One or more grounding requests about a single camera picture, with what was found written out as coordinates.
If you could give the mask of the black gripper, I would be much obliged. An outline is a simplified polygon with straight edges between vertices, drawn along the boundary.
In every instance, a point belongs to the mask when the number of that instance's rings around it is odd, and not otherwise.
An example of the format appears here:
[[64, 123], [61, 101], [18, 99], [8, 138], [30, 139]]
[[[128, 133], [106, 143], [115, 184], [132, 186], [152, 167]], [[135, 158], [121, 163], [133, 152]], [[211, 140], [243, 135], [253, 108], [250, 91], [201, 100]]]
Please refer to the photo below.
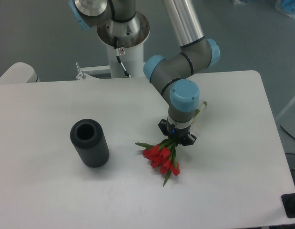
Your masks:
[[186, 125], [186, 127], [179, 127], [177, 124], [169, 123], [166, 119], [162, 119], [158, 123], [158, 127], [164, 136], [178, 139], [178, 144], [183, 146], [191, 146], [197, 139], [196, 136], [190, 134], [190, 124]]

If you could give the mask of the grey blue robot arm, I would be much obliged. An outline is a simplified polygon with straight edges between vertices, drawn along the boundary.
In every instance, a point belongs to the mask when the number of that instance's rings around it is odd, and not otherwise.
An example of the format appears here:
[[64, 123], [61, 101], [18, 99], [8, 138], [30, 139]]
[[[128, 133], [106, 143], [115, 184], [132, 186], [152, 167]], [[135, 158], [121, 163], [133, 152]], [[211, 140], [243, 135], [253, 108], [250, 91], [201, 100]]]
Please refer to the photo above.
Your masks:
[[166, 59], [143, 59], [150, 34], [147, 18], [133, 0], [71, 0], [69, 7], [82, 29], [96, 28], [105, 44], [112, 78], [146, 77], [168, 103], [168, 116], [159, 123], [162, 133], [183, 146], [193, 145], [190, 133], [200, 91], [189, 77], [215, 64], [220, 49], [206, 39], [190, 0], [163, 2], [181, 51]]

